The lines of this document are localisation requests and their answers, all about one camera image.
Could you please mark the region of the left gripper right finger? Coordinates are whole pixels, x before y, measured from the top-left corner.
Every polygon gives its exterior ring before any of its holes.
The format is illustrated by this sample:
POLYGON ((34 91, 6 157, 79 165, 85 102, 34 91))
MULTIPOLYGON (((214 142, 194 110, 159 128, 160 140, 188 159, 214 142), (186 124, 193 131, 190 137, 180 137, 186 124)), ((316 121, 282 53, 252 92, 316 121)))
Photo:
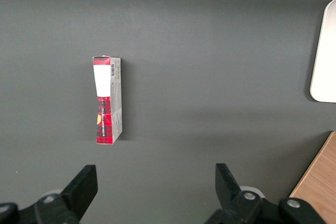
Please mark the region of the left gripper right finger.
POLYGON ((275 205, 251 190, 242 190, 225 163, 215 167, 215 189, 221 205, 206 223, 325 223, 306 201, 283 198, 275 205))

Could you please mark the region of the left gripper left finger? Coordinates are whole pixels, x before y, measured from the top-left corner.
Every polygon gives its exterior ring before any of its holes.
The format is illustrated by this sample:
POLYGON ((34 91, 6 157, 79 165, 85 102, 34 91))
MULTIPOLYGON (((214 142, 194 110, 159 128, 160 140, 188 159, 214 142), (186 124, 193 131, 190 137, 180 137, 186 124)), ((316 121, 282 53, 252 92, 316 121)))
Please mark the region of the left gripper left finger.
POLYGON ((98 191, 95 165, 86 165, 60 192, 50 193, 25 209, 1 203, 1 223, 79 223, 98 191))

